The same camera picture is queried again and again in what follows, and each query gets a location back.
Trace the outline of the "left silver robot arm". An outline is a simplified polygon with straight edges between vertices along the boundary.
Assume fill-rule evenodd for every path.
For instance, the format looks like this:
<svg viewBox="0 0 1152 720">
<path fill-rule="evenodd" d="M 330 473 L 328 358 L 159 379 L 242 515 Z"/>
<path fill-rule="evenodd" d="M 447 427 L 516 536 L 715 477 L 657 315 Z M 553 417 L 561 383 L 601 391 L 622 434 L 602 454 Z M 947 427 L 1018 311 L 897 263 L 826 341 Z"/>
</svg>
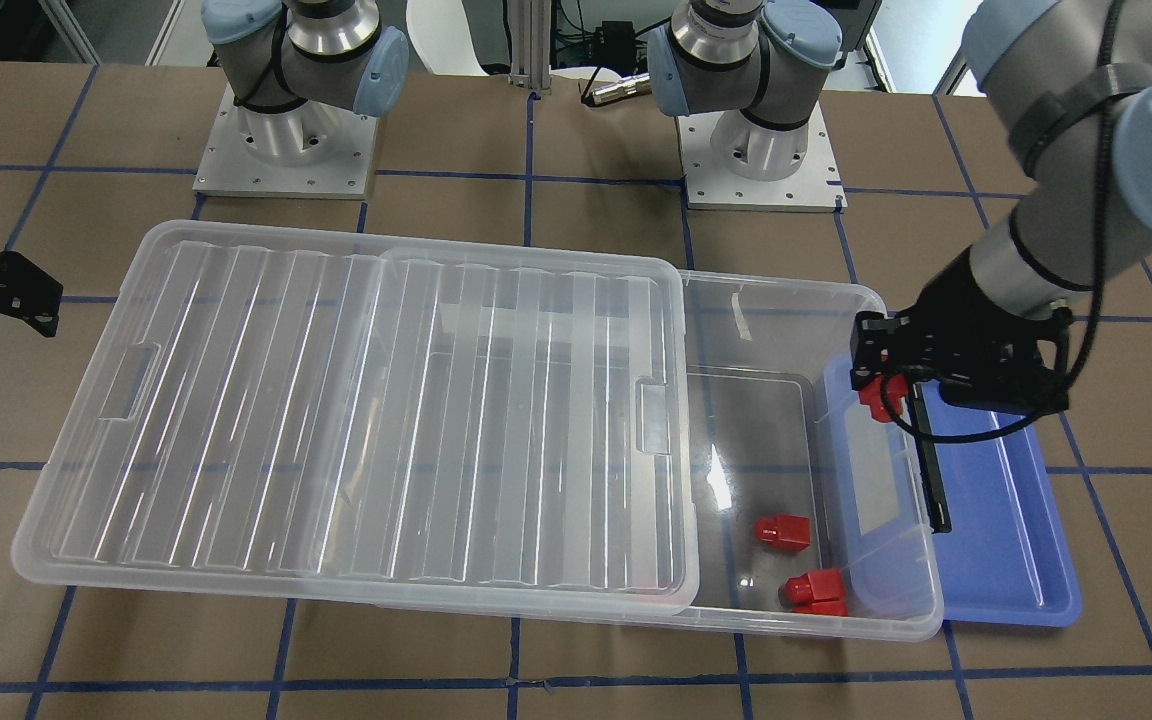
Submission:
<svg viewBox="0 0 1152 720">
<path fill-rule="evenodd" d="M 655 103 L 727 111 L 723 162 L 785 176 L 791 159 L 756 169 L 755 156 L 804 141 L 840 32 L 810 1 L 682 1 L 646 32 Z M 896 420 L 920 381 L 952 406 L 1064 410 L 1093 338 L 1071 347 L 1071 305 L 1100 314 L 1108 279 L 1152 253 L 1152 1 L 983 1 L 961 46 L 1034 185 L 914 305 L 856 316 L 850 382 L 876 420 Z"/>
</svg>

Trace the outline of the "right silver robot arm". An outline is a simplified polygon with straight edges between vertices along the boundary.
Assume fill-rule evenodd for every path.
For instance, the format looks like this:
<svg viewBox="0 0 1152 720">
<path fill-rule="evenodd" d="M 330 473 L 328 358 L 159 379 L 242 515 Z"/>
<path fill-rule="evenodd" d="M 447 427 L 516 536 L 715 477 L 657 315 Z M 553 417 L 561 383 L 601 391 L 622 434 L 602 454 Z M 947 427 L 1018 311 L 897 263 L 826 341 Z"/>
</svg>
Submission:
<svg viewBox="0 0 1152 720">
<path fill-rule="evenodd" d="M 384 118 L 410 71 L 410 38 L 374 1 L 205 1 L 200 23 L 227 77 L 221 146 L 200 170 L 262 173 L 339 161 L 366 119 Z M 26 256 L 0 252 L 0 314 L 54 338 L 63 287 Z"/>
</svg>

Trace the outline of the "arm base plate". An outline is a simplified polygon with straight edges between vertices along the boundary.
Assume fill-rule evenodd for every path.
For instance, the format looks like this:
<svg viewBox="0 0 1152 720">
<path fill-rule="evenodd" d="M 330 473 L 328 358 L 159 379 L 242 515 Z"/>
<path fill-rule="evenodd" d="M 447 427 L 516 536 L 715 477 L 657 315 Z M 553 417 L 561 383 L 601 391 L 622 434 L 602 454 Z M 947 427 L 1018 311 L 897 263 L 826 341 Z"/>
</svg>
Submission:
<svg viewBox="0 0 1152 720">
<path fill-rule="evenodd" d="M 262 114 L 223 96 L 195 173 L 194 191 L 248 199 L 365 200 L 381 120 L 306 103 Z"/>
<path fill-rule="evenodd" d="M 791 131 L 755 126 L 741 111 L 677 118 L 676 126 L 690 209 L 832 213 L 849 206 L 820 104 Z"/>
</svg>

